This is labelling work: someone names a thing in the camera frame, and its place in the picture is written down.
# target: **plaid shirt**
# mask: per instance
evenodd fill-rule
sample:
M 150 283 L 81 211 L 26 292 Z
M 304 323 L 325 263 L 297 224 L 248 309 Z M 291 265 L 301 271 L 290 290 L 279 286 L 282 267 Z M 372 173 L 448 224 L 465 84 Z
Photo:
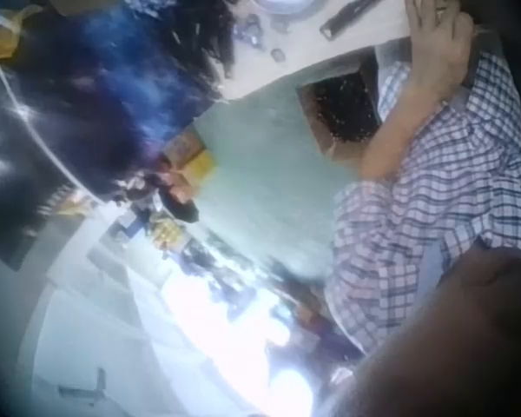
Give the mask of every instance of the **plaid shirt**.
M 381 92 L 385 119 L 410 67 Z M 447 270 L 480 237 L 521 249 L 521 105 L 505 61 L 483 54 L 463 110 L 444 103 L 416 135 L 395 183 L 358 182 L 337 196 L 328 307 L 369 353 L 413 310 L 425 249 Z

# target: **fingers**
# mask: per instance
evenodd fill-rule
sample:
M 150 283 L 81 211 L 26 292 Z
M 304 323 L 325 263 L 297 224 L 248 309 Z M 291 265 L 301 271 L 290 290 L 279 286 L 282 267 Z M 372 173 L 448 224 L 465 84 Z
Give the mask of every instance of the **fingers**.
M 452 31 L 453 37 L 453 27 L 455 24 L 455 20 L 458 17 L 459 11 L 461 10 L 461 3 L 459 0 L 450 0 L 448 2 L 448 6 L 442 15 L 440 26 Z
M 472 17 L 466 13 L 459 13 L 455 18 L 453 27 L 453 37 L 460 41 L 472 40 L 472 33 L 475 30 L 475 23 L 472 21 Z
M 438 22 L 436 0 L 420 0 L 420 20 L 423 30 L 435 30 Z
M 406 0 L 407 19 L 412 33 L 420 30 L 419 10 L 415 2 L 416 0 Z

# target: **floor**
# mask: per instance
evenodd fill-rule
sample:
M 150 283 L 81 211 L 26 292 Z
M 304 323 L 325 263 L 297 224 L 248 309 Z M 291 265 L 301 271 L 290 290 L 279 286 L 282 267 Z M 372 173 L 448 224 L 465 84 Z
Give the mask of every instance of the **floor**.
M 217 163 L 196 203 L 201 222 L 244 255 L 314 280 L 331 259 L 333 197 L 354 176 L 316 147 L 295 92 L 308 78 L 279 80 L 196 121 Z

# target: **white tabletop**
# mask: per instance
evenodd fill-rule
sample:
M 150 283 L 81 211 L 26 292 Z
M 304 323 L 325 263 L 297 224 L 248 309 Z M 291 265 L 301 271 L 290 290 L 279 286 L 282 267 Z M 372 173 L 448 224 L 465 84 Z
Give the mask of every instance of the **white tabletop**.
M 380 0 L 357 23 L 344 30 L 333 41 L 320 34 L 322 26 L 351 0 L 326 0 L 312 16 L 291 21 L 288 33 L 281 34 L 271 28 L 272 16 L 251 0 L 241 0 L 234 13 L 244 19 L 249 13 L 259 16 L 264 29 L 264 50 L 256 50 L 249 44 L 235 41 L 235 65 L 233 79 L 221 76 L 221 93 L 231 100 L 246 96 L 271 82 L 330 58 L 344 55 L 367 46 L 408 36 L 404 2 Z M 284 63 L 277 63 L 270 50 L 279 48 L 286 55 Z

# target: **shirt sleeve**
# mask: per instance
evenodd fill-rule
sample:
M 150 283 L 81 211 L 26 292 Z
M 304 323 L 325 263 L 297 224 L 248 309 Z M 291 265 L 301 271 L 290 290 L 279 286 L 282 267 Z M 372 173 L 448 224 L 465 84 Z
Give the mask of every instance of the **shirt sleeve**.
M 328 308 L 341 330 L 365 353 L 379 340 L 378 242 L 384 237 L 390 184 L 359 182 L 336 197 L 333 268 Z

